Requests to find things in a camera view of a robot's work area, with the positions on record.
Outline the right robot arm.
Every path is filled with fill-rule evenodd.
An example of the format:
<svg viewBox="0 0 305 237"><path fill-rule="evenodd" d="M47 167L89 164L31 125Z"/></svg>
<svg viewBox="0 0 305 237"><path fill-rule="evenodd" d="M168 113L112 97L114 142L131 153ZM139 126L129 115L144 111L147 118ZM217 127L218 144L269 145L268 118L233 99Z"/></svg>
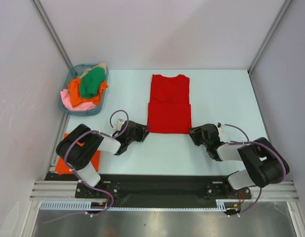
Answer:
<svg viewBox="0 0 305 237"><path fill-rule="evenodd" d="M269 184L281 183L290 173L290 167L283 156L265 137L251 141L247 135L243 142L220 139L223 125L207 123L188 129L189 136L196 146L203 145L208 156L215 161L241 161L245 167L234 172L222 181L222 188L214 195L234 198L240 190L250 186L264 188Z"/></svg>

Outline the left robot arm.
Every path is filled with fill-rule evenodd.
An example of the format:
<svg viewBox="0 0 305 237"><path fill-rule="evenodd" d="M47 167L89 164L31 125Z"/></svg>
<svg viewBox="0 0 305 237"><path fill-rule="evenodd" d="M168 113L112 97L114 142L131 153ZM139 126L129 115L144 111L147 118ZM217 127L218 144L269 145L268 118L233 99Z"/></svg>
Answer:
<svg viewBox="0 0 305 237"><path fill-rule="evenodd" d="M149 134L149 128L129 120L111 137L80 124L57 145L56 154L86 186L86 191L96 198L103 193L104 186L91 163L95 153L101 151L119 156L133 142L143 142Z"/></svg>

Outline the red t shirt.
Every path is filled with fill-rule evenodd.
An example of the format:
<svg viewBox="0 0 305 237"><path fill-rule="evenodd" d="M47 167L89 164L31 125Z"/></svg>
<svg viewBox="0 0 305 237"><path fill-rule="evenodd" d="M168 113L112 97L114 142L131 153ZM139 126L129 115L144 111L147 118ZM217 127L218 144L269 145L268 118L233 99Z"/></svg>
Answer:
<svg viewBox="0 0 305 237"><path fill-rule="evenodd" d="M147 124L151 133L189 133L192 127L190 78L152 75Z"/></svg>

